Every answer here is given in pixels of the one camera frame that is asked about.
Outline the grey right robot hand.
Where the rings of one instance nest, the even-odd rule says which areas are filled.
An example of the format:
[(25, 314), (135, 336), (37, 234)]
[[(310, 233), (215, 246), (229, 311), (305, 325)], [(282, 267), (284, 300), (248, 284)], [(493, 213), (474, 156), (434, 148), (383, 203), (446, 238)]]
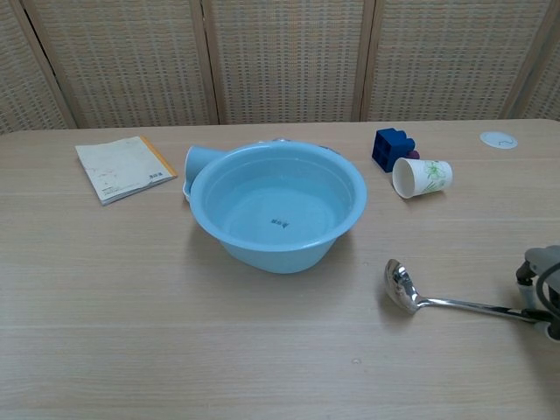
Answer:
[(540, 316), (536, 326), (551, 340), (559, 341), (559, 246), (530, 248), (515, 272), (526, 313)]

